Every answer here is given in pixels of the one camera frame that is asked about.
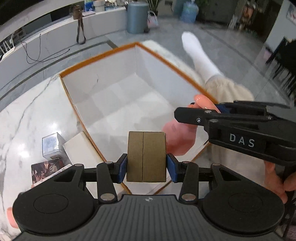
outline brown bag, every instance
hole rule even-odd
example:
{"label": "brown bag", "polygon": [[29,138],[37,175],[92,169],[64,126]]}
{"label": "brown bag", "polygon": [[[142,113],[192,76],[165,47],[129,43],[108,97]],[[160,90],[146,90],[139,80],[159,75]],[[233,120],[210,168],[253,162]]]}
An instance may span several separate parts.
{"label": "brown bag", "polygon": [[[73,19],[78,19],[78,29],[77,29],[77,38],[76,42],[78,44],[84,44],[86,42],[86,37],[84,36],[84,28],[83,28],[83,21],[82,21],[82,8],[79,5],[73,6]],[[83,42],[79,43],[79,33],[80,33],[80,26],[82,29],[84,40]]]}

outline gray ribbed panel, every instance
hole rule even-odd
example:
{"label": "gray ribbed panel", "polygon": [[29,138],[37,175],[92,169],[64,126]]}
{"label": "gray ribbed panel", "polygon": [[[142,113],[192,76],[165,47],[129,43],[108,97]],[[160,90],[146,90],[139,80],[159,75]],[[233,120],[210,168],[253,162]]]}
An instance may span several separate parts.
{"label": "gray ribbed panel", "polygon": [[237,237],[223,233],[202,217],[195,206],[177,202],[175,196],[124,195],[103,205],[85,226],[58,237],[22,233],[16,241],[279,241],[275,233],[260,237]]}

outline black circular housing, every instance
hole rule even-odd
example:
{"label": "black circular housing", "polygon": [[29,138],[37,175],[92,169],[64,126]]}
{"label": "black circular housing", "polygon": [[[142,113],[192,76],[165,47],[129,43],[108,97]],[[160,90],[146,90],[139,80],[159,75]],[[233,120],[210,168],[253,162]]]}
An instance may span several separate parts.
{"label": "black circular housing", "polygon": [[61,234],[81,226],[92,216],[94,203],[89,194],[71,182],[46,182],[15,200],[12,212],[21,230]]}
{"label": "black circular housing", "polygon": [[277,195],[244,181],[218,185],[206,195],[202,208],[219,228],[249,236],[274,231],[284,214],[284,205]]}

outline wall picture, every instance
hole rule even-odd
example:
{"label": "wall picture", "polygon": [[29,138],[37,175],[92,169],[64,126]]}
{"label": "wall picture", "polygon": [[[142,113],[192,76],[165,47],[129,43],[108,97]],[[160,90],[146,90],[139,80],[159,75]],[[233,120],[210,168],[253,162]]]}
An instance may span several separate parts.
{"label": "wall picture", "polygon": [[293,4],[290,4],[287,12],[287,19],[296,25],[296,7]]}

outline beige pants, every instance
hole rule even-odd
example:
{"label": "beige pants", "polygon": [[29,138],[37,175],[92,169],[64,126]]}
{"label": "beige pants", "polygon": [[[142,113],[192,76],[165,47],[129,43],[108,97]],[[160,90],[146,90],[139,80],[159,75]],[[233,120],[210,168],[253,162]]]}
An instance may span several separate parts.
{"label": "beige pants", "polygon": [[[215,97],[219,103],[233,102],[234,100],[254,100],[248,89],[223,76],[212,77],[205,86],[207,92]],[[210,145],[206,153],[202,155],[207,155],[211,163],[221,163],[248,179],[264,185],[265,167],[261,159],[216,145]]]}

